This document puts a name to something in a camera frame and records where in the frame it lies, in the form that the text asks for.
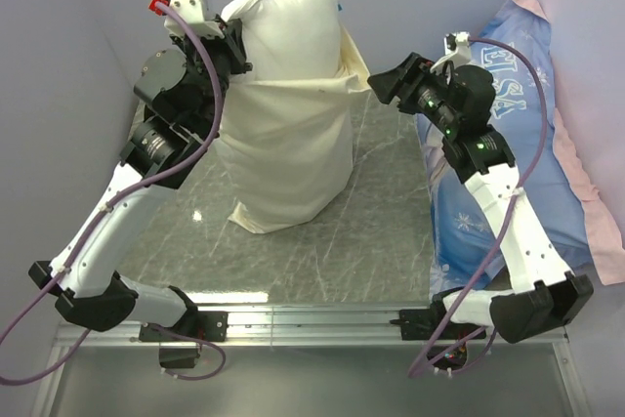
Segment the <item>white pillow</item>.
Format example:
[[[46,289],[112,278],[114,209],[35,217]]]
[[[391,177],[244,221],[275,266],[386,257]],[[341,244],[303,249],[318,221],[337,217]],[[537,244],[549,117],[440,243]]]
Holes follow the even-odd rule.
[[[339,69],[338,0],[232,0],[221,16],[242,23],[247,82],[331,78]]]

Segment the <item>cream white pillowcase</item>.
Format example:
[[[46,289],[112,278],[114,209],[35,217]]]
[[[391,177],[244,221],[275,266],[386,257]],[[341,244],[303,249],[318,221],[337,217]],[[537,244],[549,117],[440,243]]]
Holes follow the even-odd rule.
[[[229,87],[212,145],[229,176],[230,222],[254,234],[314,219],[354,168],[353,107],[368,104],[369,71],[348,31],[332,78]]]

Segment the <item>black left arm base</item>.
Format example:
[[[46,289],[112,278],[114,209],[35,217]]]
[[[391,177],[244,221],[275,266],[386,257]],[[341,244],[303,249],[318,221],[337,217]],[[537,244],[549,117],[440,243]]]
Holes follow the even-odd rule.
[[[220,346],[227,338],[229,314],[225,311],[186,313],[172,327],[146,323],[140,328],[139,342],[158,344],[158,360],[162,371],[186,381],[199,381],[219,374],[227,356]],[[218,363],[205,375],[189,376],[181,371],[193,369],[202,352],[216,352]]]

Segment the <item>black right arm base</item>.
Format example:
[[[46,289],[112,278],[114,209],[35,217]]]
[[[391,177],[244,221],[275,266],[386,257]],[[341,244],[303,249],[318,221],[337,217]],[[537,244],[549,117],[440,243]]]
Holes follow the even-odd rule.
[[[425,354],[417,361],[419,372],[431,369],[453,375],[465,368],[470,359],[468,345],[472,339],[484,339],[484,326],[449,321],[437,335],[445,311],[431,304],[427,309],[403,309],[390,324],[399,327],[402,341],[424,343]]]

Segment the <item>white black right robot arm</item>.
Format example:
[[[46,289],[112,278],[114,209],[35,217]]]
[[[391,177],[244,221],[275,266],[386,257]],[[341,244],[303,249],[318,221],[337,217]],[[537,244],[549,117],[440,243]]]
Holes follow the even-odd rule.
[[[446,161],[501,238],[495,249],[506,263],[510,289],[466,286],[437,294],[430,315],[434,337],[492,327],[515,344],[569,325],[594,287],[587,275],[573,272],[547,236],[510,147],[488,122],[493,82],[479,66],[453,60],[436,65],[416,53],[367,80],[381,103],[422,114],[441,131]]]

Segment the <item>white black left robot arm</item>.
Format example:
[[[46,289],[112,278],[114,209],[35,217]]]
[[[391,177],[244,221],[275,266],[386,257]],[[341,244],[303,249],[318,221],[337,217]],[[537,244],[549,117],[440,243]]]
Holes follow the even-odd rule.
[[[101,200],[60,255],[29,269],[33,282],[55,296],[55,308],[67,322],[105,332],[135,320],[162,327],[175,341],[199,334],[201,315],[183,290],[140,284],[117,267],[217,137],[215,113],[223,106],[230,78],[252,68],[242,22],[219,20],[217,25],[219,35],[199,40],[218,82],[211,82],[187,36],[173,36],[173,48],[147,59],[134,85],[145,105],[144,120],[121,150]]]

